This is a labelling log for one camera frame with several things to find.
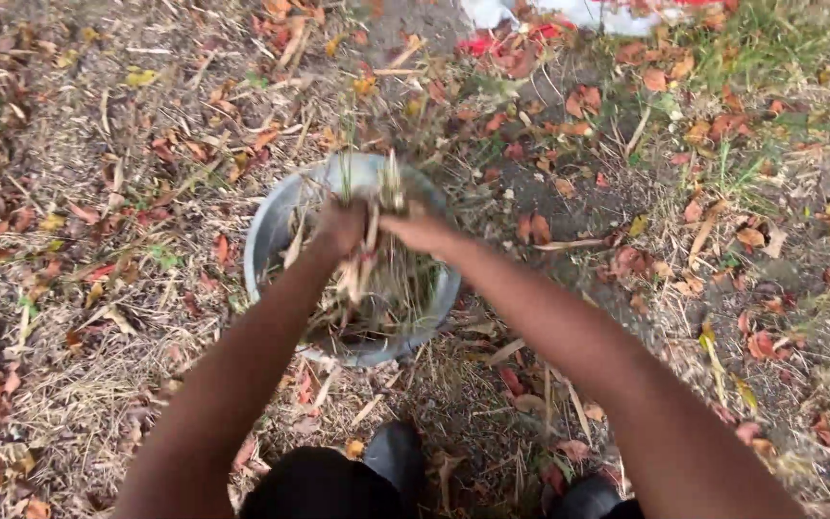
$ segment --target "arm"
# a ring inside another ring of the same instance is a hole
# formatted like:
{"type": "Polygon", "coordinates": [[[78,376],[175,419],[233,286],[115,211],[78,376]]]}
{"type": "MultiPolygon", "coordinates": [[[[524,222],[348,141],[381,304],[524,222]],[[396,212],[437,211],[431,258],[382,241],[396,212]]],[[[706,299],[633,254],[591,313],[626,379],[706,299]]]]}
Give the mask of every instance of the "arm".
{"type": "Polygon", "coordinates": [[[293,356],[322,290],[363,236],[365,206],[326,206],[316,236],[185,379],[140,449],[115,517],[233,517],[232,459],[293,356]]]}
{"type": "Polygon", "coordinates": [[[528,346],[604,407],[647,517],[802,516],[757,456],[605,312],[430,216],[380,224],[460,270],[528,346]]]}

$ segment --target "metal bucket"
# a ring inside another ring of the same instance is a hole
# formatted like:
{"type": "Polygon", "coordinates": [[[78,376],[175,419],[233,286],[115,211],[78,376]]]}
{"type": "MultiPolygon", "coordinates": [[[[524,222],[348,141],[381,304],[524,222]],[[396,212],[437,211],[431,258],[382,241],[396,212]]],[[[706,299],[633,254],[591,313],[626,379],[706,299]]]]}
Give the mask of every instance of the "metal bucket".
{"type": "MultiPolygon", "coordinates": [[[[245,241],[244,268],[245,285],[249,298],[254,303],[261,298],[258,285],[264,275],[266,265],[273,264],[276,254],[287,248],[291,241],[289,222],[291,212],[301,202],[313,194],[313,188],[304,180],[304,176],[325,185],[333,192],[340,192],[342,186],[341,162],[345,164],[345,174],[350,178],[351,191],[377,185],[379,173],[386,163],[386,157],[362,153],[333,154],[325,164],[315,167],[307,173],[293,173],[285,177],[262,200],[252,219],[252,226],[245,241]]],[[[422,198],[439,212],[444,212],[444,193],[438,190],[418,170],[400,164],[399,170],[410,185],[421,191],[422,198]]],[[[456,300],[460,286],[460,274],[447,267],[437,270],[433,297],[425,318],[413,325],[406,335],[394,336],[380,341],[363,341],[357,344],[344,344],[340,353],[336,353],[331,341],[313,345],[298,345],[297,352],[320,360],[334,358],[344,366],[374,366],[386,360],[402,357],[411,353],[417,346],[434,337],[440,325],[456,300]]]]}

